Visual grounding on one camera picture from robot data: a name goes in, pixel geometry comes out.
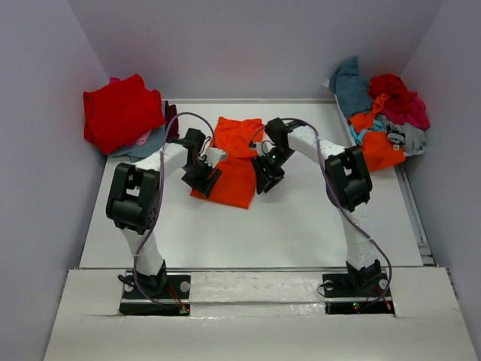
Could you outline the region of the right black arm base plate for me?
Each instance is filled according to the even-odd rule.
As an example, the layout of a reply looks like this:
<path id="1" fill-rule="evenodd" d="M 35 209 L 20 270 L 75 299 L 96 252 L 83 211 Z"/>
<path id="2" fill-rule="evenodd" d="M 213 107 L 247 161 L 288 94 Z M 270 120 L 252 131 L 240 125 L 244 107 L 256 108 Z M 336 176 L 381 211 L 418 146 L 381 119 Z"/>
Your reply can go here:
<path id="1" fill-rule="evenodd" d="M 385 291 L 388 277 L 380 278 L 367 286 L 349 284 L 347 273 L 328 273 L 322 276 L 317 293 L 324 298 L 327 315 L 395 314 L 390 290 Z"/>

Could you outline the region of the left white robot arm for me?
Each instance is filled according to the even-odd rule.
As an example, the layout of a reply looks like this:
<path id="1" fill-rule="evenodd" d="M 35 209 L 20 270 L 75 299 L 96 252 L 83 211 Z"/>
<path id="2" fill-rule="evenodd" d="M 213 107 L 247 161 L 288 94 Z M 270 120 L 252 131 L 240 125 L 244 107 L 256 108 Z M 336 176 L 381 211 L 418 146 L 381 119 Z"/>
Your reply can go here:
<path id="1" fill-rule="evenodd" d="M 222 175 L 218 164 L 228 154 L 217 147 L 204 150 L 205 134 L 188 129 L 184 138 L 171 138 L 160 150 L 135 164 L 121 162 L 114 170 L 106 215 L 122 231 L 133 259 L 133 287 L 157 298 L 168 283 L 164 257 L 155 229 L 162 206 L 165 179 L 182 170 L 182 181 L 206 199 Z"/>

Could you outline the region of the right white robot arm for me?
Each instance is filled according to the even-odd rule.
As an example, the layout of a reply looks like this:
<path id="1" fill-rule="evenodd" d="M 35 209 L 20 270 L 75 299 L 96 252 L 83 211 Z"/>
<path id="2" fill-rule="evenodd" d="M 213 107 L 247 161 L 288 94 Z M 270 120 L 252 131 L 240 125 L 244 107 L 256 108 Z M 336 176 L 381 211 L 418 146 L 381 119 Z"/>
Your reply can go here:
<path id="1" fill-rule="evenodd" d="M 295 118 L 275 118 L 261 128 L 262 141 L 251 138 L 257 193 L 267 193 L 285 177 L 283 165 L 300 153 L 317 164 L 325 181 L 326 194 L 336 207 L 346 239 L 346 271 L 325 274 L 321 294 L 328 297 L 370 296 L 383 278 L 380 250 L 373 238 L 359 225 L 353 212 L 370 201 L 373 184 L 362 150 L 343 147 L 323 138 L 309 123 Z"/>

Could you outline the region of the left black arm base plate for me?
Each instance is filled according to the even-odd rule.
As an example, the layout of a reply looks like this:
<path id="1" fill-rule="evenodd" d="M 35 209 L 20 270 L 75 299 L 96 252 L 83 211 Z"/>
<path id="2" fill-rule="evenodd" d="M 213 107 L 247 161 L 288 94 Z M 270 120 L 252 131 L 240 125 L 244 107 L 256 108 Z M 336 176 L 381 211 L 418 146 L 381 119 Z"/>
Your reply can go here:
<path id="1" fill-rule="evenodd" d="M 168 274 L 167 284 L 160 293 L 145 290 L 155 302 L 150 301 L 138 291 L 131 272 L 117 275 L 117 278 L 123 284 L 119 303 L 121 315 L 139 317 L 188 317 L 190 315 L 190 275 Z"/>

